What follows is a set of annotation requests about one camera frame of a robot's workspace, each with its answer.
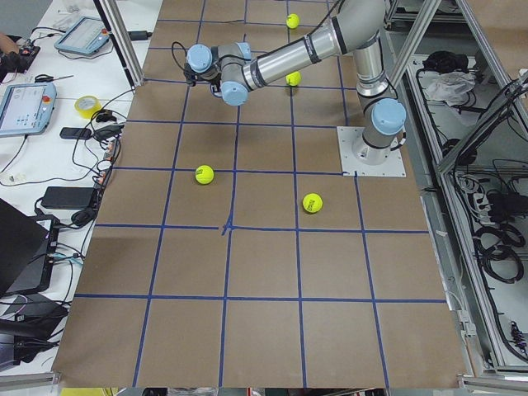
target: power adapter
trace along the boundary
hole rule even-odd
[[[103,126],[102,128],[93,131],[93,138],[98,142],[108,140],[109,138],[115,138],[118,134],[121,133],[123,127],[124,125],[122,124]]]

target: tennis ball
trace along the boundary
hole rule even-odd
[[[308,213],[317,213],[323,208],[323,199],[319,194],[310,192],[303,198],[303,207]]]
[[[286,26],[288,26],[290,29],[296,29],[297,26],[299,26],[299,16],[297,14],[289,14],[289,16],[286,18]]]
[[[209,184],[215,178],[215,171],[209,165],[201,165],[195,171],[195,179],[200,184]]]
[[[290,87],[297,87],[300,84],[301,79],[302,76],[300,75],[300,72],[293,72],[286,76],[286,84]]]

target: shelf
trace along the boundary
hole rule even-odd
[[[427,101],[427,108],[431,112],[431,117],[427,113],[426,105],[424,104],[422,95],[420,94],[420,85],[423,89],[428,87],[438,74],[434,72],[424,72],[420,75],[420,85],[416,79],[417,70],[422,68],[422,62],[428,55],[415,55],[412,62],[408,66],[408,81],[411,87],[412,96],[417,105],[417,110],[420,115],[420,120],[423,125],[423,130],[427,139],[427,144],[431,151],[433,166],[436,167],[442,160],[443,154],[441,144],[447,139],[462,139],[474,131],[474,124],[478,119],[478,115],[469,114],[469,116],[462,116],[453,108],[448,107],[443,102]],[[469,66],[475,65],[475,59],[469,58]],[[495,84],[477,84],[474,92],[476,97],[476,106],[485,108],[488,103],[495,97],[500,87]],[[434,122],[436,128],[444,135],[437,135],[433,128]],[[493,159],[495,158],[526,158],[526,149],[528,143],[523,142],[521,138],[514,135],[510,126],[504,122],[497,127],[493,134],[487,141],[478,148],[478,156],[475,163],[469,167],[463,167],[465,172],[481,172],[481,171],[495,171],[493,166]],[[518,174],[523,172],[528,173],[528,169],[522,167],[518,163],[497,163],[497,168],[503,176],[508,174]],[[466,271],[469,274],[472,286],[474,288],[476,297],[478,299],[478,314],[483,317],[485,323],[485,332],[480,332],[489,339],[492,351],[489,354],[493,366],[496,370],[521,370],[528,371],[528,363],[516,358],[504,346],[502,342],[501,333],[496,325],[493,307],[487,296],[486,283],[493,287],[492,297],[497,306],[497,310],[501,315],[501,321],[509,322],[514,320],[517,322],[521,330],[528,329],[528,318],[524,314],[526,312],[526,297],[528,296],[528,277],[525,276],[521,281],[514,285],[507,285],[500,281],[494,280],[488,275],[481,275],[479,264],[474,256],[474,242],[472,233],[469,228],[469,221],[464,212],[464,207],[460,203],[458,196],[453,187],[452,178],[449,173],[439,177],[439,181],[444,192],[445,199],[450,212],[450,217],[456,230],[456,236],[464,262],[466,264]],[[515,226],[526,236],[528,236],[528,220],[515,222]],[[528,265],[528,248],[516,248],[516,252],[521,254],[526,265]],[[510,266],[511,264],[504,262],[497,264],[499,266]],[[510,336],[509,327],[507,323],[502,326],[507,337]]]

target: smartphone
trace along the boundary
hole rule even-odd
[[[62,128],[60,137],[63,139],[88,140],[92,137],[92,131],[88,128]]]

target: roll of tape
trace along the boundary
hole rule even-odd
[[[90,119],[102,108],[99,99],[91,95],[85,97],[79,97],[75,101],[75,110],[79,112],[82,118]]]

